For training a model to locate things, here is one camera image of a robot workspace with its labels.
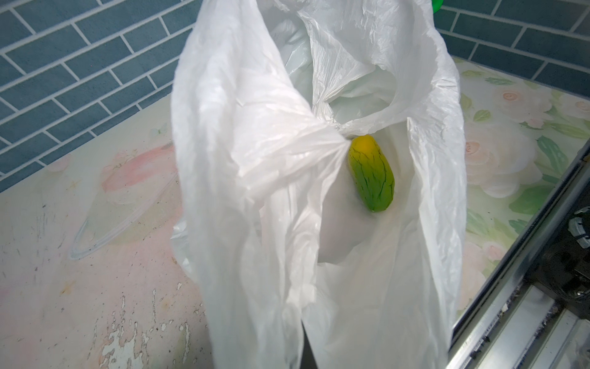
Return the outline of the white plastic bag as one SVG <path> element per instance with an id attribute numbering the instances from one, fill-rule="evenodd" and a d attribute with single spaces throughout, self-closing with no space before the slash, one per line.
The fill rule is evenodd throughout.
<path id="1" fill-rule="evenodd" d="M 175 72 L 184 215 L 217 368 L 444 368 L 466 233 L 459 74 L 428 1 L 205 1 Z M 371 212 L 347 155 L 395 178 Z"/>

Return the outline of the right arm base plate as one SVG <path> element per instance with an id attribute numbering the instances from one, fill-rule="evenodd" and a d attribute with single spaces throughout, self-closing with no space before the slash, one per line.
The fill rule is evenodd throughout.
<path id="1" fill-rule="evenodd" d="M 550 238 L 527 278 L 579 318 L 589 319 L 589 190 Z"/>

